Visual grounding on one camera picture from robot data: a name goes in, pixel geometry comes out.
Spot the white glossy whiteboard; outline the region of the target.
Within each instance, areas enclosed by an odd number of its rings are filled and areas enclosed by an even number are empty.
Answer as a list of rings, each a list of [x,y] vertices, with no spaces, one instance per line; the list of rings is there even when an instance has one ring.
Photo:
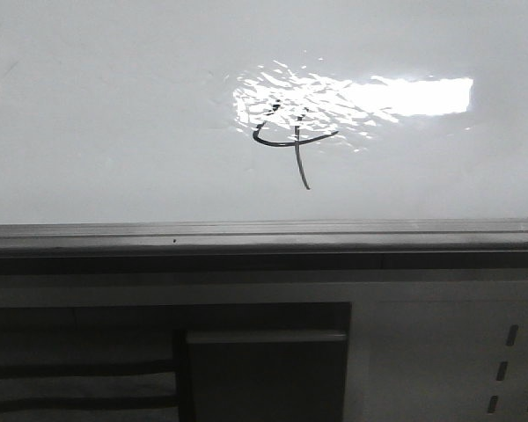
[[[0,224],[528,218],[528,1],[0,1]]]

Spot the grey whiteboard marker tray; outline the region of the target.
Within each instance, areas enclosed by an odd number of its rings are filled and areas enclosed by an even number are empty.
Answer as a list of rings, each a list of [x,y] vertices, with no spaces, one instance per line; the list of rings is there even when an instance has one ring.
[[[0,224],[0,275],[528,267],[528,218]]]

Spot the dark square panel below board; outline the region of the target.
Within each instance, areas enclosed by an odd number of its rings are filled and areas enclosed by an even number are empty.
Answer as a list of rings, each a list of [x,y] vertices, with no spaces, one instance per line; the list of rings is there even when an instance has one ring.
[[[192,331],[199,421],[340,421],[347,334],[340,330]]]

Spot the white perforated metal panel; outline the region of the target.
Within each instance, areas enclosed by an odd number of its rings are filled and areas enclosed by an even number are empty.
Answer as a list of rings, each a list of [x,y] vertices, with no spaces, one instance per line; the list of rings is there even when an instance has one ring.
[[[528,298],[379,302],[363,421],[528,421]]]

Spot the dark slatted cabinet front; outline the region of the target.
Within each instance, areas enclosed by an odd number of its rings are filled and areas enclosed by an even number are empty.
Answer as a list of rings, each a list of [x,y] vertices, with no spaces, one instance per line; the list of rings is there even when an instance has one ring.
[[[0,309],[0,421],[199,421],[192,331],[340,330],[346,303]]]

